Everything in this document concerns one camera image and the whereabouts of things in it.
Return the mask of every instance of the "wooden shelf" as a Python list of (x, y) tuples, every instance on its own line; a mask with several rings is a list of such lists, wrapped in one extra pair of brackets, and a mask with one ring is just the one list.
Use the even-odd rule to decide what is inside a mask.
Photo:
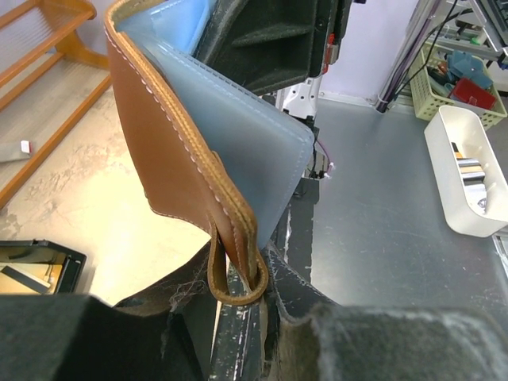
[(110, 85), (107, 58), (76, 32), (95, 14), (87, 0), (0, 2), (0, 142), (35, 152), (0, 164), (0, 208)]

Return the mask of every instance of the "white plastic bin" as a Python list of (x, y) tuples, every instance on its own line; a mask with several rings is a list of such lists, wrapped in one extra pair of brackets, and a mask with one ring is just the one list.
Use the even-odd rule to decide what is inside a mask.
[[(442, 106), (425, 128), (444, 216), (458, 233), (488, 237), (508, 225), (508, 185), (478, 116), (470, 110)], [(485, 172), (487, 210), (471, 208), (453, 151), (477, 159)]]

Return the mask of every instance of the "gray table surface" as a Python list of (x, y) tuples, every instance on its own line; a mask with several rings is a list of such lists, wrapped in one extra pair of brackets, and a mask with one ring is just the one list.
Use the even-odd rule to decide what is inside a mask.
[(344, 306), (473, 307), (508, 332), (501, 260), (446, 224), (426, 122), (322, 101), (316, 126), (336, 168), (314, 209), (312, 284)]

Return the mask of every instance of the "red object in basket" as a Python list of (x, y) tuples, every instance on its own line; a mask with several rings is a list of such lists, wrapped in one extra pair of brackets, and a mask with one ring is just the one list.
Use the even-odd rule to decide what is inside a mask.
[(476, 86), (467, 78), (462, 78), (457, 82), (449, 97), (455, 101), (461, 101), (486, 110), (492, 110), (495, 104), (494, 95)]

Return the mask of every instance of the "green plastic basket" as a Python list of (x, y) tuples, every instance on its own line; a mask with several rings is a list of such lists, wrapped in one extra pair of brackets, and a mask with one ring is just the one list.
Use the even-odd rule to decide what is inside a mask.
[[(416, 73), (416, 71), (425, 63), (425, 58), (429, 53), (430, 46), (430, 44), (425, 44), (420, 53), (417, 55), (410, 67), (410, 77), (413, 76), (414, 73)], [(439, 52), (439, 46), (434, 47), (429, 62), (427, 63), (428, 67), (437, 68), (437, 65), (442, 61), (442, 58), (437, 57), (437, 52)], [(483, 72), (488, 75), (487, 67), (485, 65), (483, 65)], [(487, 89), (487, 91), (495, 96), (496, 102), (492, 110), (484, 110), (483, 114), (479, 115), (485, 129), (489, 129), (493, 125), (497, 125), (507, 115), (505, 106), (502, 104), (501, 97), (495, 89), (495, 86), (492, 85), (489, 89)], [(427, 70), (420, 71), (411, 80), (411, 93), (413, 95), (414, 113), (417, 118), (425, 121), (430, 121), (441, 106), (450, 105), (461, 107), (460, 102), (455, 102), (452, 99), (441, 97), (440, 95), (436, 95), (432, 92)]]

